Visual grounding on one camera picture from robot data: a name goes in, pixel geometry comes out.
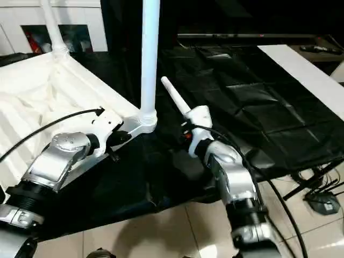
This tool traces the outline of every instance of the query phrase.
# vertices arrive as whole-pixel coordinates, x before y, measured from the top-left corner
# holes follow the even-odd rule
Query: red object
[[[187,134],[185,135],[185,138],[191,139],[191,138],[192,138],[192,133],[187,133]]]
[[[30,44],[31,50],[32,50],[34,53],[42,54],[41,48],[38,46],[38,44],[36,43],[36,41],[34,41],[34,39],[33,39],[32,35],[31,35],[31,33],[30,33],[30,32],[25,32],[25,35],[26,35],[26,38],[27,38],[28,43]]]

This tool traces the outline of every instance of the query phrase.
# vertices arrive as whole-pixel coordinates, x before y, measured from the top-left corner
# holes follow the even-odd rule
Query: tile floor
[[[344,165],[337,167],[344,178]],[[337,178],[336,171],[330,172]],[[282,195],[296,183],[289,177],[273,180]],[[302,257],[296,234],[270,186],[260,184],[270,216],[281,230],[297,257]],[[339,187],[335,192],[344,191]],[[302,201],[300,193],[287,201],[310,258],[343,257],[343,210],[330,216],[314,213]],[[338,196],[344,207],[344,195]],[[230,258],[237,252],[230,237],[230,225],[221,202],[188,203],[179,207],[93,230],[42,242],[34,258],[85,258],[102,247],[118,258]],[[283,257],[291,257],[284,243],[279,243]]]

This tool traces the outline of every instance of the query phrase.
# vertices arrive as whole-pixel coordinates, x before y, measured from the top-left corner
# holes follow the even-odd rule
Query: white plastic container
[[[53,51],[0,68],[0,156],[23,137],[58,118],[100,106],[121,117],[124,121],[121,130],[129,132],[132,139],[140,133],[152,132],[157,122],[154,110],[155,83],[145,84],[145,90],[149,91],[149,94],[145,94],[145,98],[141,99],[141,106],[150,108],[140,111],[69,56],[49,1],[41,0],[41,7],[45,13]],[[153,44],[146,46],[150,49],[143,48],[142,55],[146,55],[146,51],[154,52],[151,48],[157,48],[157,37],[153,33],[157,31],[156,26],[159,26],[159,8],[155,8],[154,12],[158,15],[157,23],[156,15],[155,22],[143,23],[144,27],[146,24],[149,27],[145,28],[144,31],[148,33],[142,35],[142,40]],[[156,60],[150,59],[148,62],[151,69],[156,70]],[[51,141],[53,135],[58,132],[81,131],[95,118],[95,113],[70,118],[25,142],[0,163],[1,187],[6,190],[7,187],[17,184],[28,165]],[[67,182],[103,158],[104,156],[91,156],[77,163]]]

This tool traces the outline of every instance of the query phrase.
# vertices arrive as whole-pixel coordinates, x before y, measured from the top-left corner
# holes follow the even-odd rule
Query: black stand
[[[318,173],[314,176],[312,176],[307,181],[300,184],[298,187],[296,187],[294,190],[292,190],[290,193],[286,194],[283,199],[288,200],[290,197],[293,197],[295,194],[301,192],[303,189],[310,187],[313,183],[318,181],[320,178],[322,178],[324,175],[326,175],[328,172],[330,172],[332,169],[334,169],[336,166],[338,166],[340,163],[342,163],[344,160],[337,160],[331,162],[329,165],[327,165],[325,168],[320,169]]]

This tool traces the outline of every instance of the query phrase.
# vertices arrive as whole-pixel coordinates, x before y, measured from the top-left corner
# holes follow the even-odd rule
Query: white pipe
[[[176,103],[178,109],[183,114],[183,116],[189,112],[191,109],[188,106],[188,104],[185,102],[185,100],[182,98],[182,96],[178,93],[176,88],[172,85],[172,83],[167,79],[167,77],[161,78],[162,84],[167,89],[168,93],[170,94],[171,98],[173,99],[174,103]]]
[[[156,123],[155,88],[160,0],[144,0],[142,12],[141,109],[143,124]]]
[[[41,0],[41,8],[43,9],[47,29],[52,41],[53,52],[58,54],[67,54],[68,48],[62,40],[62,36],[58,24],[56,23],[53,9],[49,0]]]

